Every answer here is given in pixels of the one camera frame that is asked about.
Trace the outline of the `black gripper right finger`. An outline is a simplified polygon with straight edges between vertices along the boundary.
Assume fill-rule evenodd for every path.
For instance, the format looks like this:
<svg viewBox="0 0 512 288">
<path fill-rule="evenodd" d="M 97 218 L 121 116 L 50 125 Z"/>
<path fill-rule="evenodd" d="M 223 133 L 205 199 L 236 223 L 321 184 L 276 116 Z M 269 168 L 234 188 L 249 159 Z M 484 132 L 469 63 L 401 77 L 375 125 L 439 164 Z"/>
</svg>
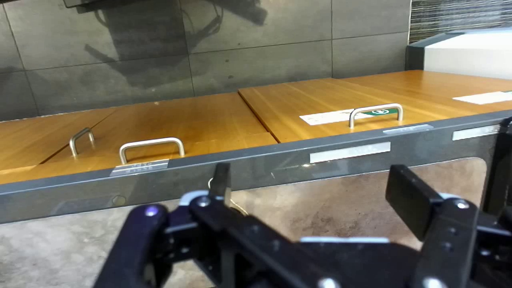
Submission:
<svg viewBox="0 0 512 288">
<path fill-rule="evenodd" d="M 423 240 L 444 197 L 409 167 L 393 165 L 386 200 L 413 236 Z"/>
</svg>

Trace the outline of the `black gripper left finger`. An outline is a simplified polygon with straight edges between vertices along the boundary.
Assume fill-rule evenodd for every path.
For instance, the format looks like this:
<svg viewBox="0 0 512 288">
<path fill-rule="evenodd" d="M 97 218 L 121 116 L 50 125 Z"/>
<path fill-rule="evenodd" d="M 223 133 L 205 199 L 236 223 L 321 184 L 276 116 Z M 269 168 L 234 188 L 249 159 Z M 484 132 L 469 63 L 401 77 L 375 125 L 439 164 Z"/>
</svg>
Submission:
<svg viewBox="0 0 512 288">
<path fill-rule="evenodd" d="M 218 164 L 210 181 L 210 196 L 225 205 L 231 200 L 231 165 Z"/>
</svg>

